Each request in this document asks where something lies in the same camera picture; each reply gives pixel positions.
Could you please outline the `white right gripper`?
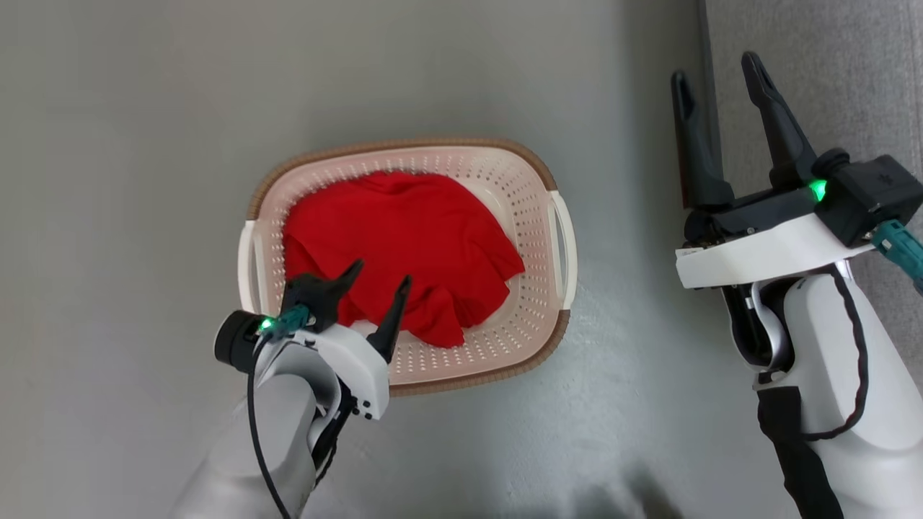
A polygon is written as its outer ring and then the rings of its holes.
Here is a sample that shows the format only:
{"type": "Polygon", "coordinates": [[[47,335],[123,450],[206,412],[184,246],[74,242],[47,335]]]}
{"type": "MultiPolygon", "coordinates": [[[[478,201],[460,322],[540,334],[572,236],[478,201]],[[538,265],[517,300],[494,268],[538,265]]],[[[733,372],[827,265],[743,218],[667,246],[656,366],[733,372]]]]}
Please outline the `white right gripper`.
{"type": "Polygon", "coordinates": [[[695,209],[686,217],[684,246],[676,250],[676,270],[686,289],[751,285],[816,270],[873,249],[867,242],[844,246],[822,223],[814,211],[816,194],[805,187],[814,180],[814,148],[757,53],[746,50],[741,69],[749,101],[764,125],[772,188],[794,191],[761,192],[725,208],[735,200],[734,191],[713,161],[692,83],[682,70],[673,72],[680,187],[684,207],[695,209]]]}

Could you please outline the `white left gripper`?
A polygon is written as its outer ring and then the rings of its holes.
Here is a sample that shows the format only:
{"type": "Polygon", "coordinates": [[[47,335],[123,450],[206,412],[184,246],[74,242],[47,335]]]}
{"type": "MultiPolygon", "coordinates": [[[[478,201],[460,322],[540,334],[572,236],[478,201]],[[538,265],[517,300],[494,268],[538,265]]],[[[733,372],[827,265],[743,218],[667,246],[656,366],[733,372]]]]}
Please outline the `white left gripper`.
{"type": "Polygon", "coordinates": [[[330,422],[337,407],[349,403],[355,403],[367,420],[383,416],[390,397],[388,364],[401,332],[412,277],[403,278],[378,329],[365,339],[336,324],[340,300],[363,266],[365,262],[357,259],[333,279],[304,273],[288,280],[281,321],[291,331],[296,325],[301,328],[290,337],[271,340],[270,325],[257,323],[264,350],[256,355],[254,421],[330,422]]]}

